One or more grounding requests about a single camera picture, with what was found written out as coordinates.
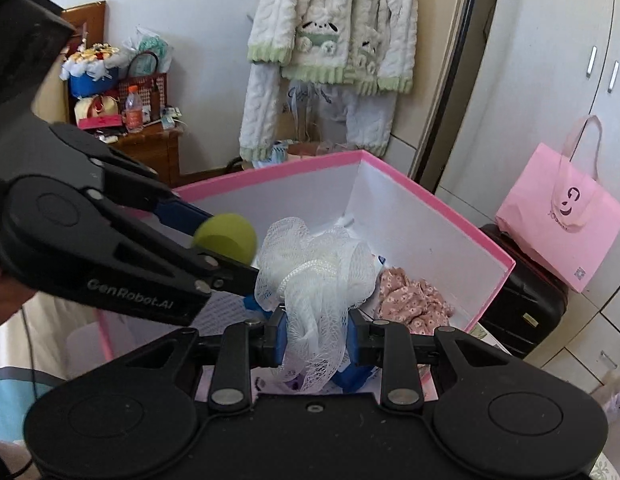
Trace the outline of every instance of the yellow-green ball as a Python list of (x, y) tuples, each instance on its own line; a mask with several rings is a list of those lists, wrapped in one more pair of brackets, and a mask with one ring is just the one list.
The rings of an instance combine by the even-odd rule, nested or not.
[(192, 246), (250, 265), (257, 254), (257, 234), (250, 222), (241, 215), (222, 213), (197, 228), (192, 237)]

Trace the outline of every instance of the metal screw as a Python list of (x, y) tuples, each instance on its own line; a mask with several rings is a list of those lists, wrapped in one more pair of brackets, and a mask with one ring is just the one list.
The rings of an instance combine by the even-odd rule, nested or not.
[(213, 269), (216, 269), (216, 267), (219, 266), (219, 262), (217, 262), (212, 256), (204, 256), (203, 261), (205, 261), (205, 263), (207, 263)]
[(212, 400), (221, 406), (232, 406), (243, 400), (243, 394), (234, 388), (221, 388), (212, 394)]
[(86, 193), (90, 198), (93, 198), (94, 200), (103, 200), (103, 195), (96, 189), (88, 189)]
[(396, 388), (388, 394), (388, 400), (398, 406), (408, 406), (419, 400), (419, 394), (409, 388)]
[(210, 286), (203, 280), (197, 280), (196, 282), (194, 282), (194, 288), (196, 288), (199, 292), (203, 292), (204, 294), (210, 294), (210, 292), (212, 292)]
[(321, 413), (325, 408), (320, 404), (308, 404), (306, 410), (310, 413)]

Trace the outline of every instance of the white wall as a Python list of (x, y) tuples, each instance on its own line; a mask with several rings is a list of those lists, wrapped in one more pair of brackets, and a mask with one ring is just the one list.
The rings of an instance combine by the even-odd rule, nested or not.
[[(72, 7), (96, 0), (53, 0)], [(246, 13), (255, 0), (106, 0), (106, 40), (117, 44), (136, 25), (174, 46), (170, 101), (188, 124), (181, 173), (224, 166), (239, 151), (239, 128), (250, 66)]]

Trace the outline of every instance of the wardrobe door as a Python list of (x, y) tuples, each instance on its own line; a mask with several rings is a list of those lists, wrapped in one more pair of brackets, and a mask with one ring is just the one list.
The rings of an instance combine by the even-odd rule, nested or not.
[[(592, 106), (603, 123), (598, 169), (601, 184), (620, 202), (620, 0), (614, 3), (614, 20), (603, 75)], [(597, 138), (589, 128), (576, 150), (574, 161), (583, 170), (592, 168)], [(620, 286), (620, 233), (584, 294), (602, 308)]]
[(476, 85), (440, 184), (444, 190), (494, 218), (536, 146), (545, 142), (560, 151), (571, 125), (594, 101), (613, 3), (497, 1)]

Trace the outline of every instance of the wooden cabinet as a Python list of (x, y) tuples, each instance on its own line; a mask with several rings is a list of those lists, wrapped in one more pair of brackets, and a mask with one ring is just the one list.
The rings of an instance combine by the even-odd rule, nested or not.
[(600, 381), (609, 372), (620, 376), (620, 332), (597, 314), (566, 347)]
[(141, 133), (120, 137), (113, 148), (144, 163), (159, 174), (170, 187), (179, 185), (180, 128), (163, 131), (161, 124), (146, 126)]
[[(620, 202), (620, 0), (614, 0), (610, 43), (591, 113), (596, 114), (603, 124), (598, 159), (599, 179), (603, 187)], [(583, 135), (581, 138), (573, 159), (581, 169), (590, 171), (592, 168), (597, 141), (596, 135)], [(602, 308), (619, 287), (620, 233), (583, 293), (598, 308)]]
[(553, 376), (563, 379), (588, 394), (601, 383), (565, 348), (556, 354), (543, 368)]

